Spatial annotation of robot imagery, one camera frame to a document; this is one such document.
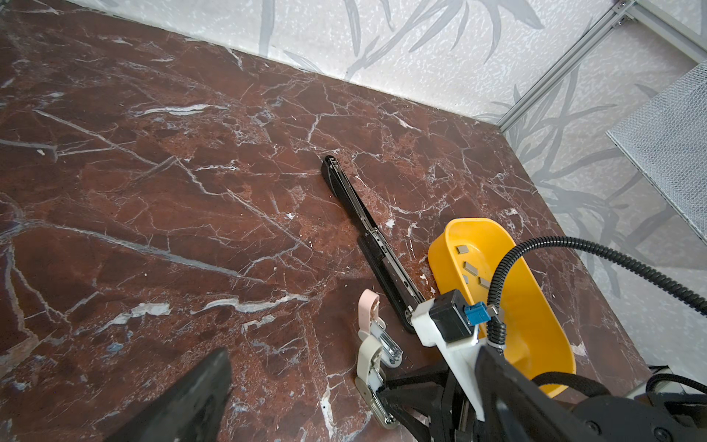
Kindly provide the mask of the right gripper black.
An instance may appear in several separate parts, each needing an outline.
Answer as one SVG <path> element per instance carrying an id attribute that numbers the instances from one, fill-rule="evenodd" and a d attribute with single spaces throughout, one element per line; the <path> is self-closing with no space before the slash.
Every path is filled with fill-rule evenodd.
<path id="1" fill-rule="evenodd" d="M 481 439 L 484 424 L 444 361 L 386 380 L 377 397 L 417 441 Z"/>

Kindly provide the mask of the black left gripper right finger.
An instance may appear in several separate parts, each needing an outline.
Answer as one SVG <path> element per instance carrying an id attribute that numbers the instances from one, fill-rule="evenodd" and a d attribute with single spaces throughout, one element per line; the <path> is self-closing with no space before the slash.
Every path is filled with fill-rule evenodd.
<path id="1" fill-rule="evenodd" d="M 541 384 L 558 384 L 589 398 L 608 390 L 579 375 L 548 372 L 525 378 L 497 351 L 484 346 L 474 369 L 482 410 L 474 425 L 476 441 L 602 441 L 600 431 L 543 393 Z"/>

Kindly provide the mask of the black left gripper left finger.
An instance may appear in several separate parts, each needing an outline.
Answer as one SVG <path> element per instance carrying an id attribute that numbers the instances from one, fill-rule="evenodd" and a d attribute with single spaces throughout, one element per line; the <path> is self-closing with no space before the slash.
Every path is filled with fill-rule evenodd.
<path id="1" fill-rule="evenodd" d="M 228 350 L 215 349 L 109 441 L 216 441 L 231 390 Z"/>

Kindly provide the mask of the beige mini stapler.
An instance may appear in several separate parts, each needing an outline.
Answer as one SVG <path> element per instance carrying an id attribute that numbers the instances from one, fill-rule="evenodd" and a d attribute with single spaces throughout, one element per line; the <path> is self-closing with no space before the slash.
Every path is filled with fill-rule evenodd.
<path id="1" fill-rule="evenodd" d="M 399 423 L 377 397 L 377 392 L 384 385 L 380 370 L 381 355 L 382 344 L 373 335 L 368 335 L 358 349 L 355 386 L 379 425 L 391 430 Z"/>

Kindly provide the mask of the black metal stapler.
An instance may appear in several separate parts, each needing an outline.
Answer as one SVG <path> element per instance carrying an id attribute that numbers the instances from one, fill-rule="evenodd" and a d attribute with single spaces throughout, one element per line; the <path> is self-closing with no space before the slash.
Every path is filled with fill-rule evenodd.
<path id="1" fill-rule="evenodd" d="M 425 297 L 405 271 L 362 199 L 353 188 L 339 161 L 326 156 L 321 175 L 360 232 L 358 246 L 392 305 L 403 328 L 415 334 L 412 313 Z"/>

